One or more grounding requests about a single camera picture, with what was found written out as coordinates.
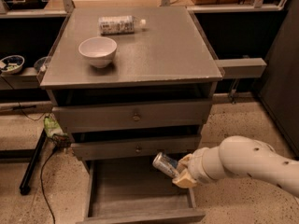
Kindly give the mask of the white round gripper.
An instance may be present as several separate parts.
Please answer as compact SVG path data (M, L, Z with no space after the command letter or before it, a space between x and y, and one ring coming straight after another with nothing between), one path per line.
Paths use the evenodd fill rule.
M193 154L185 155L178 161L178 168L184 170L172 179L172 183L182 189L190 189L196 187L197 182L202 184L215 182L220 178L218 164L219 151L216 147L197 149Z

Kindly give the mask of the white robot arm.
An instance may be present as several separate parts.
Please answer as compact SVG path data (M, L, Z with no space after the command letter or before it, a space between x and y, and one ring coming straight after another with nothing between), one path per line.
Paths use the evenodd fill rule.
M231 136L217 147L196 149L178 163L182 171L172 182L183 189L223 178L251 177L299 197L299 161L278 155L262 141Z

